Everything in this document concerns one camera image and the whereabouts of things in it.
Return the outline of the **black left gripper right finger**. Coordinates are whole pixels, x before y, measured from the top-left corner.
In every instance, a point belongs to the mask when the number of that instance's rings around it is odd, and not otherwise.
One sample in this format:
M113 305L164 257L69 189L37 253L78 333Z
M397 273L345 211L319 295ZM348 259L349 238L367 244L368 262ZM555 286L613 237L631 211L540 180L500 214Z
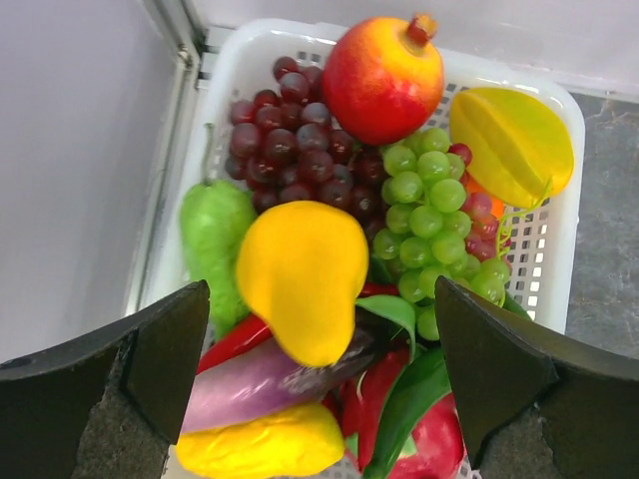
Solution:
M637 360L445 277L435 314L468 459L482 477L637 477Z

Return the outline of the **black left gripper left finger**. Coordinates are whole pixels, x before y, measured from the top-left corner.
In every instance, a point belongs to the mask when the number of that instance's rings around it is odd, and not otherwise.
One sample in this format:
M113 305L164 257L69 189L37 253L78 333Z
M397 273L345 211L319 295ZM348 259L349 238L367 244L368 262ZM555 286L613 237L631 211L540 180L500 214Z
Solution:
M4 478L158 478L209 318L205 282L1 366Z

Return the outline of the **purple eggplant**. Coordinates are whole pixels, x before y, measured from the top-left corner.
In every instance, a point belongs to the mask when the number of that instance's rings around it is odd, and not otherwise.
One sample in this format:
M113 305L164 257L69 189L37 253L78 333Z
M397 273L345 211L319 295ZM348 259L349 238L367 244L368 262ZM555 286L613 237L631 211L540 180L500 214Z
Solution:
M361 324L339 361L324 367L296 363L269 339L196 375L181 431L245 423L317 401L381 358L391 337L386 327Z

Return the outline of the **green grape bunch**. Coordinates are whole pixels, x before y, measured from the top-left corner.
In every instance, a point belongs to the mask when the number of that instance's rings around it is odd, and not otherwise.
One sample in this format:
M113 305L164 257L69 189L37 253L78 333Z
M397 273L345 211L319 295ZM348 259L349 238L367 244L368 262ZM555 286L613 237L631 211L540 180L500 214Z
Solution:
M506 297L511 268L506 257L489 253L483 260L468 249L486 253L486 244L471 231L462 210L466 190L460 178L463 161L449 154L454 143L440 128L418 131L385 148L382 164L388 177L381 187L387 210L383 228L372 240L399 295L415 308L416 331L437 341L435 284L448 277L491 302Z

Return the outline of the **yellow mango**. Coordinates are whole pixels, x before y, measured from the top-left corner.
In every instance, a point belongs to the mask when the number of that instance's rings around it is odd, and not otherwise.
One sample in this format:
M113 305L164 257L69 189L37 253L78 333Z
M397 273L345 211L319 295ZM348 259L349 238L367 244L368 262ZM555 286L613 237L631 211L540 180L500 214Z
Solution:
M304 477L339 461L344 438L331 412L306 403L251 422L180 436L182 467L206 478Z

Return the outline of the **yellow pear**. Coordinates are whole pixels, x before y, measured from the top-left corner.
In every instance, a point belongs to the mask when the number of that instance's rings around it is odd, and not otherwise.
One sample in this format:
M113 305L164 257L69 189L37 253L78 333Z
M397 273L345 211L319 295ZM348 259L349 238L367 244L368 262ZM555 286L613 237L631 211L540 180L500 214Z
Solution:
M368 269L362 227L314 201L272 207L250 226L236 266L239 291L296 362L336 363L354 332Z

